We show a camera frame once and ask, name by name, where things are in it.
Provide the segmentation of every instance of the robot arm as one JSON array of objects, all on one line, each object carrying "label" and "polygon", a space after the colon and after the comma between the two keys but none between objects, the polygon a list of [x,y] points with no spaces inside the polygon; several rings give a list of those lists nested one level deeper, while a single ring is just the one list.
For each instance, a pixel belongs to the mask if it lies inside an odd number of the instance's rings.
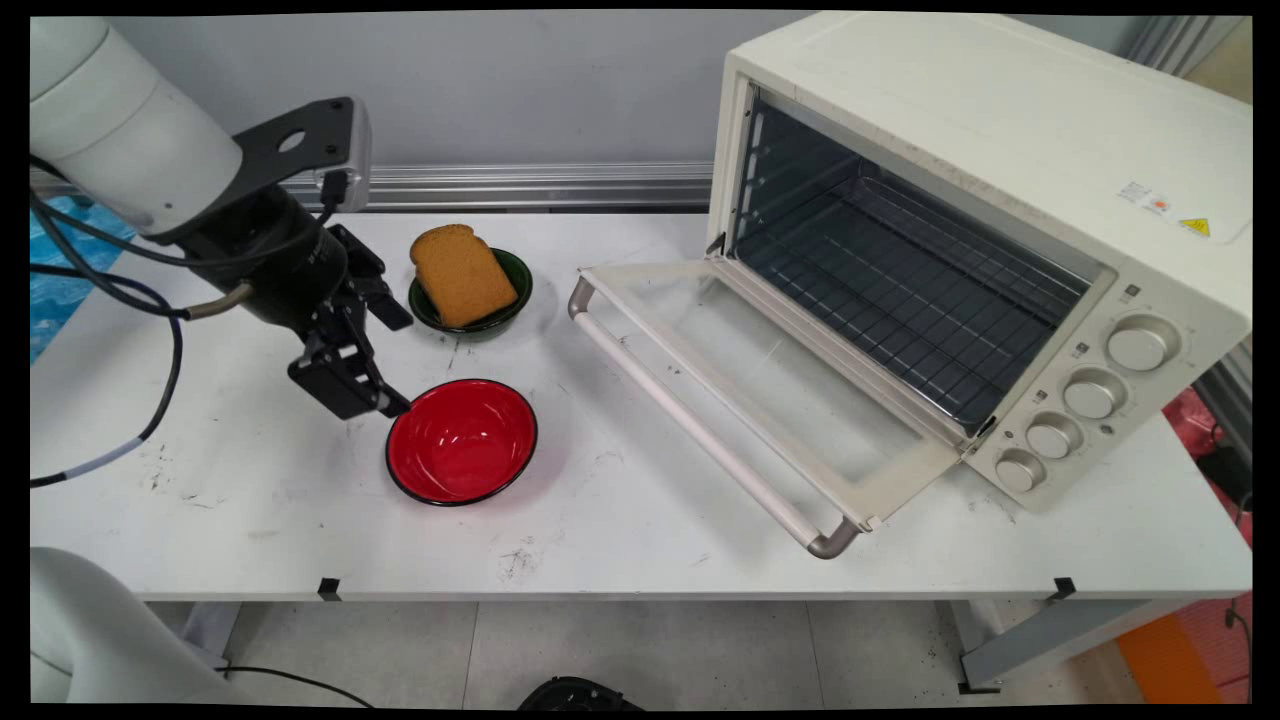
[{"label": "robot arm", "polygon": [[412,324],[381,260],[276,184],[312,170],[326,210],[364,206],[371,132],[358,100],[311,102],[232,137],[102,18],[31,18],[29,120],[32,156],[141,236],[201,260],[192,272],[214,287],[248,286],[244,307],[303,343],[289,378],[330,411],[408,409],[365,334],[366,309],[393,331]]}]

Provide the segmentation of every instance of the wall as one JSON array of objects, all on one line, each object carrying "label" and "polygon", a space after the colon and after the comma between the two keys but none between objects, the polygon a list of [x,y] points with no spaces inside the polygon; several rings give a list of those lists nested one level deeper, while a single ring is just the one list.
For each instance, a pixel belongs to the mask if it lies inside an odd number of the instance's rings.
[{"label": "wall", "polygon": [[[351,13],[110,22],[229,132],[369,105],[375,164],[709,161],[724,54],[808,10]],[[1015,15],[1107,51],[1139,15]]]},{"label": "wall", "polygon": [[1126,55],[1151,15],[1018,15],[1024,23],[1056,32],[1112,55]]},{"label": "wall", "polygon": [[1187,79],[1253,105],[1253,18],[1240,20]]}]

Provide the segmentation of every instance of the red object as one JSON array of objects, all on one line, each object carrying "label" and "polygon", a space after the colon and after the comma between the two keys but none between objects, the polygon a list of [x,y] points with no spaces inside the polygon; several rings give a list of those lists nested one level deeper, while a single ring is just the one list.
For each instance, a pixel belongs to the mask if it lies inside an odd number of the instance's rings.
[{"label": "red object", "polygon": [[1213,452],[1213,427],[1217,421],[1208,411],[1204,402],[1196,395],[1196,391],[1187,388],[1178,393],[1178,397],[1165,406],[1165,419],[1174,427],[1178,439],[1183,441],[1183,447],[1190,454],[1192,460]]},{"label": "red object", "polygon": [[387,469],[413,500],[467,505],[518,478],[536,445],[538,419],[524,396],[493,380],[453,380],[396,419]]}]

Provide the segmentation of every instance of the toast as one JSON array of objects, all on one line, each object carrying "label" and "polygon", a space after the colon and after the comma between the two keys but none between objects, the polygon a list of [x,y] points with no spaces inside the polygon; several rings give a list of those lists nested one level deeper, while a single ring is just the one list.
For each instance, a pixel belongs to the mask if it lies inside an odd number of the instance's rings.
[{"label": "toast", "polygon": [[517,299],[493,251],[467,225],[426,231],[413,241],[410,258],[447,327],[461,328]]}]

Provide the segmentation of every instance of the toaster oven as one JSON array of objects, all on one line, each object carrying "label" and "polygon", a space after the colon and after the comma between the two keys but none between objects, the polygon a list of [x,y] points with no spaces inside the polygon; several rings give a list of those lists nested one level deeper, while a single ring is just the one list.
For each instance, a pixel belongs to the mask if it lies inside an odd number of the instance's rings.
[{"label": "toaster oven", "polygon": [[819,557],[957,462],[1047,509],[1252,328],[1252,109],[1005,17],[824,12],[732,50],[714,167],[705,256],[584,269],[568,313]]}]

